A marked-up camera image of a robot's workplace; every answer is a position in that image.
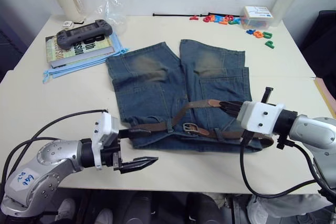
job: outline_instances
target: belt buckle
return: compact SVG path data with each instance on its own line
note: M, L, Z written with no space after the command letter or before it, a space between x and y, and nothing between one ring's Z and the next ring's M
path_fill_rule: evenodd
M184 123L183 130L189 134L198 133L198 126L194 123Z

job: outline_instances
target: blue cloth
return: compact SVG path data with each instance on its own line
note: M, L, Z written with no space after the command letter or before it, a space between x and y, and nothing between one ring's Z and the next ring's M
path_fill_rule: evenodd
M207 130L243 131L236 120L218 108L188 110L173 128L170 119L190 101L251 100L245 52L181 40L179 59L162 42L106 59L121 120L136 126L166 122L168 130L132 140L134 148L239 152L239 140L208 138L183 131L183 123ZM252 140L246 151L260 151Z
M124 48L117 35L115 33L113 33L110 36L110 39L112 40L112 44L113 44L113 48L114 48L114 53L111 55L103 55L101 57L96 57L94 59L90 59L90 60L85 60L85 61L81 61L79 63L74 63L74 64L69 64L63 67L59 67L59 68L50 68L46 71L43 72L44 78L43 78L43 83L45 83L46 81L49 80L50 76L52 76L53 78L57 78L60 76L64 76L65 74L68 73L72 73L84 68L89 68L98 64L102 64L105 62L106 58L110 57L110 56L118 56L121 54L124 54L125 52L128 51L127 48Z

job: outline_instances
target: white table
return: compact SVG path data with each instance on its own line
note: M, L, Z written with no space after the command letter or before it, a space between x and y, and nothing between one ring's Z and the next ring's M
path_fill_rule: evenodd
M62 17L50 18L15 70L9 71L0 84L1 169L14 146L29 139L43 125L60 116L107 108L112 115L119 117L105 64L42 84L42 72L48 68L44 38L55 34L60 29L62 20ZM224 27L179 17L129 17L128 30L120 39L131 50L166 41L177 55L182 38L245 50L246 66L250 67L253 100L259 101L265 86L270 86L275 90L269 102L284 103L288 109L310 117L331 117L313 83L312 71L285 26L281 24L271 32L274 34L275 49L266 47L265 39L261 41L254 38L238 26ZM49 128L43 136L69 140L90 137L94 121L98 117L98 114L91 114L68 119ZM31 159L42 145L43 143L33 144L24 160ZM144 170L124 175L106 167L103 171L87 168L81 173L68 176L61 186L249 192L240 174L238 154L134 150L127 140L122 142L121 148L125 161L140 156L158 156L159 160ZM250 184L261 193L277 193L311 179L302 154L289 147L281 151L274 145L262 152L247 154L245 166ZM317 193L317 188L316 185L310 185L295 193Z

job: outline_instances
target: plastic bag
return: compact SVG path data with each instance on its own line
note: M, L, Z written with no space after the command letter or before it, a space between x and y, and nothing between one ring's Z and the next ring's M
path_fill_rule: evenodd
M127 19L123 14L123 4L117 0L101 0L96 13L112 26L113 31L118 35L123 34L127 29Z

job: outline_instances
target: gray game controller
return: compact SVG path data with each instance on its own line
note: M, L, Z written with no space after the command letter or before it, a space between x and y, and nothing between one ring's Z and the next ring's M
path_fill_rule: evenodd
M57 44L60 48L67 50L71 48L73 43L102 34L110 36L112 27L105 20L98 19L89 25L67 31L59 31L57 33Z

